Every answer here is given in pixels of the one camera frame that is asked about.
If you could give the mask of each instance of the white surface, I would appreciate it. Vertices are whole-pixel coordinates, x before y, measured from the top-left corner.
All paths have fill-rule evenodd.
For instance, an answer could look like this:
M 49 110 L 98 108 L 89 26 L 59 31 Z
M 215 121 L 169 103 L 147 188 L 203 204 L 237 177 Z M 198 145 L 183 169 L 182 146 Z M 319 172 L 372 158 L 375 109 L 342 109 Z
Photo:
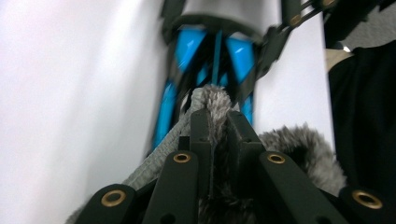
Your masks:
M 263 31 L 278 23 L 270 1 L 203 2 Z M 0 2 L 0 223 L 63 223 L 139 164 L 164 81 L 160 7 Z M 257 85 L 258 132 L 307 122 L 332 141 L 322 46 L 319 17 L 293 32 Z

